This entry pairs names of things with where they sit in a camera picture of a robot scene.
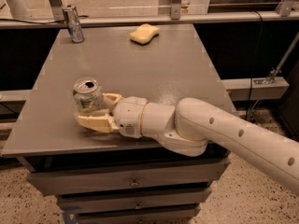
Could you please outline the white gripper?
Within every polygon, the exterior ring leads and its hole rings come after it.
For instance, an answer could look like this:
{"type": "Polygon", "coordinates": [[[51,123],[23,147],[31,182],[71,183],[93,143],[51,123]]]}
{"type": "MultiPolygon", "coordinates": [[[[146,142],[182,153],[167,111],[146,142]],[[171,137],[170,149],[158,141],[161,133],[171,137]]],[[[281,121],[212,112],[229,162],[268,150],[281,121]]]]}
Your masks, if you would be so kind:
{"type": "Polygon", "coordinates": [[[141,137],[141,117],[148,100],[139,97],[122,99],[117,93],[104,93],[103,102],[107,109],[88,114],[75,114],[77,123],[99,133],[114,133],[133,138],[141,137]]]}

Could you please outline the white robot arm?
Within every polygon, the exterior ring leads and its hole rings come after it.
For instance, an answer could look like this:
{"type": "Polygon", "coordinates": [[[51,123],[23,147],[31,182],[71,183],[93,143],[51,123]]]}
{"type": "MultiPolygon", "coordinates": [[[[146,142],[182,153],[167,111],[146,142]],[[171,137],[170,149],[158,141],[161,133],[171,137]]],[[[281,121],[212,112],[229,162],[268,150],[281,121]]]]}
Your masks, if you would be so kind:
{"type": "Polygon", "coordinates": [[[290,138],[194,98],[184,98],[175,106],[113,93],[103,98],[103,109],[75,115],[79,125],[100,133],[149,137],[190,157],[203,154],[212,141],[299,194],[299,143],[290,138]]]}

